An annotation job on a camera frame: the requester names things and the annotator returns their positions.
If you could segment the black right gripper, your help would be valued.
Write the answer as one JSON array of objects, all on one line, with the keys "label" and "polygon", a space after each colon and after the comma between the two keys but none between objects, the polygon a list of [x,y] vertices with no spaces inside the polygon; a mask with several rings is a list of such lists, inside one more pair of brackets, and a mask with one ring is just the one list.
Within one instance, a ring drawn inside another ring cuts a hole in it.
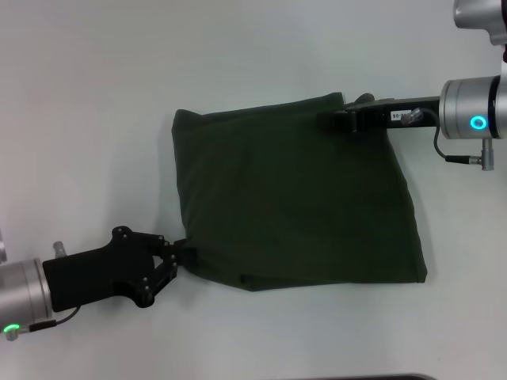
[{"label": "black right gripper", "polygon": [[320,112],[316,124],[330,134],[435,127],[439,124],[439,105],[439,97],[376,100],[371,93],[363,93],[343,111]]}]

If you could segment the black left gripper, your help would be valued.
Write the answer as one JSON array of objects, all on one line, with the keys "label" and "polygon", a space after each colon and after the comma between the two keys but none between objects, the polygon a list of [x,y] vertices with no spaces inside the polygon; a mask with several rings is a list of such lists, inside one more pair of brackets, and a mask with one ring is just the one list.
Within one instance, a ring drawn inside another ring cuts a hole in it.
[{"label": "black left gripper", "polygon": [[[43,270],[52,310],[62,312],[116,296],[131,299],[139,308],[152,306],[179,267],[196,263],[195,253],[180,253],[185,243],[120,226],[99,249],[46,260]],[[162,263],[155,267],[153,257],[162,258]]]}]

